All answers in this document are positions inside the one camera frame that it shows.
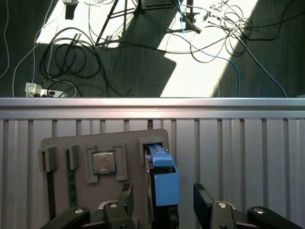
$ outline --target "black clamp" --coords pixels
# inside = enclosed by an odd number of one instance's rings
[[[193,186],[193,207],[203,229],[302,229],[265,207],[251,207],[247,214],[230,203],[214,201],[201,184]]]

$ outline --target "gray carpet floor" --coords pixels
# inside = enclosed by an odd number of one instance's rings
[[[146,4],[157,4],[162,0],[148,0]],[[239,5],[245,17],[258,25],[277,23],[280,21],[284,8],[290,0],[231,0],[231,4]],[[60,12],[58,6],[61,2],[54,1],[52,11]],[[36,32],[41,28],[44,15],[50,1],[32,0],[17,1],[10,0],[10,22],[7,30],[7,40],[10,51],[10,69],[0,80],[0,96],[12,96],[12,78],[16,65],[33,48]],[[121,0],[118,8],[125,6],[126,1]],[[99,32],[111,5],[101,5],[92,10],[91,22],[95,32]],[[88,6],[82,0],[77,7],[75,22],[70,24],[60,22],[59,28],[67,26],[88,26]],[[290,18],[305,11],[305,1],[295,0],[287,10],[285,18]],[[189,50],[189,44],[184,40],[181,33],[181,22],[176,9],[153,10],[133,17],[129,24],[124,18],[111,20],[105,37],[120,27],[120,41],[134,42],[167,50]],[[0,1],[0,33],[6,22],[5,0]],[[256,41],[249,42],[248,48],[261,64],[283,85],[290,97],[297,94],[305,94],[305,58],[304,58],[304,37],[305,37],[305,16],[300,16],[282,25],[278,38],[272,42]],[[178,30],[174,35],[169,32]],[[258,28],[253,32],[251,38],[272,38],[277,33],[278,26]],[[54,34],[52,30],[44,31],[51,39]],[[188,39],[193,33],[186,33]],[[198,47],[205,46],[223,33],[220,29],[204,29],[195,39]],[[33,57],[29,56],[16,71],[14,90],[15,96],[25,96],[25,83],[31,82],[33,71],[36,73],[34,82],[47,88],[53,81],[43,79],[39,71],[40,60],[48,44],[41,42],[36,50],[36,68],[33,70]],[[206,51],[210,54],[217,54],[219,46],[214,46]],[[134,97],[236,97],[237,76],[234,68],[226,61],[216,59],[211,63],[199,63],[190,54],[165,54],[151,49],[141,47],[118,45],[104,45],[97,48],[102,64],[106,70],[111,86],[123,96]],[[62,61],[65,50],[59,50],[58,60]],[[201,60],[209,60],[209,57],[202,53],[195,54]],[[225,49],[220,56],[230,58],[236,64],[241,74],[241,97],[283,97],[281,90],[271,81],[261,68],[253,61],[248,53],[239,57],[230,56]],[[77,55],[74,69],[84,63],[84,56]],[[3,36],[0,37],[0,75],[7,66],[7,55],[4,46]],[[82,75],[87,76],[97,69],[95,58],[87,52],[87,62]],[[51,72],[57,72],[56,62],[53,58],[50,65]],[[64,74],[60,79],[68,79],[75,84],[93,84],[106,91],[105,79],[101,74],[90,78],[82,79]],[[68,84],[59,83],[53,87],[54,90],[66,90]],[[101,91],[92,86],[80,86],[83,96],[96,97]],[[110,90],[109,96],[118,96]]]

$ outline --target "tangled cables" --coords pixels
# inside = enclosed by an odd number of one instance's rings
[[[71,38],[57,38],[60,34],[62,34],[63,32],[67,31],[67,30],[77,30],[79,32],[81,32],[82,34],[84,34],[88,40],[90,42],[86,42],[86,41],[82,41],[82,40],[76,40],[76,39],[71,39]],[[60,41],[70,41],[70,43],[64,43],[59,45],[56,50],[55,50],[55,54],[54,54],[54,59],[55,59],[55,65],[58,69],[58,71],[56,73],[51,73],[49,72],[49,68],[48,68],[48,55],[50,50],[52,49],[52,46]],[[60,53],[62,53],[62,51],[65,53],[62,62],[59,61],[60,58]],[[94,70],[94,72],[90,75],[83,75],[81,72],[85,69],[86,64],[87,64],[87,52],[89,52],[95,59],[96,61],[96,66],[97,69]],[[81,54],[81,56],[83,57],[83,63],[80,64],[78,62],[76,67],[75,61],[77,59],[77,57],[79,57],[79,55]],[[99,73],[101,73],[101,75],[103,76],[104,80],[105,80],[105,87],[106,87],[106,96],[110,96],[110,90],[112,92],[114,92],[117,96],[124,96],[121,93],[119,93],[118,91],[116,91],[111,84],[109,83],[109,80],[107,78],[107,74],[106,74],[106,70],[102,64],[102,61],[100,59],[99,54],[97,53],[97,50],[94,46],[93,41],[89,38],[89,36],[87,34],[85,34],[82,30],[78,29],[78,28],[74,28],[74,27],[68,27],[65,28],[61,31],[59,31],[51,40],[50,44],[47,46],[41,62],[40,62],[40,73],[41,75],[45,78],[45,79],[55,79],[57,80],[56,82],[54,82],[53,84],[51,84],[48,88],[48,96],[49,96],[49,90],[52,86],[54,86],[55,84],[59,83],[59,82],[70,82],[68,80],[59,80],[59,78],[63,75],[72,75],[81,79],[91,79],[95,76],[97,76]],[[72,82],[70,82],[71,85],[73,85],[70,89],[75,88],[80,96],[82,96],[79,88],[77,85],[73,84]],[[96,86],[96,85],[92,85],[92,84],[79,84],[79,85],[86,85],[86,86],[92,86],[92,87],[96,87],[99,88],[102,91],[102,94],[104,94],[102,88]]]

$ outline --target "metal bolt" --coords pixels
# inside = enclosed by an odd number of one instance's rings
[[[221,208],[226,208],[227,207],[227,205],[225,203],[219,203],[218,206],[221,207]]]
[[[111,207],[111,208],[116,208],[117,206],[118,206],[117,203],[111,203],[111,204],[109,205],[109,207]]]
[[[264,210],[262,210],[260,208],[254,208],[254,211],[258,214],[264,214]]]
[[[81,208],[80,208],[80,209],[75,210],[75,213],[76,213],[76,214],[80,214],[80,213],[83,213],[83,212],[84,212],[84,210],[83,210],[83,209],[81,209]]]

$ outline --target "blue bracket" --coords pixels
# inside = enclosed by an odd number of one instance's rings
[[[154,175],[156,206],[179,204],[179,172],[173,158],[160,145],[149,146],[153,167],[171,167],[172,172]]]
[[[148,147],[152,155],[153,167],[172,167],[174,165],[173,158],[160,145],[155,144]]]

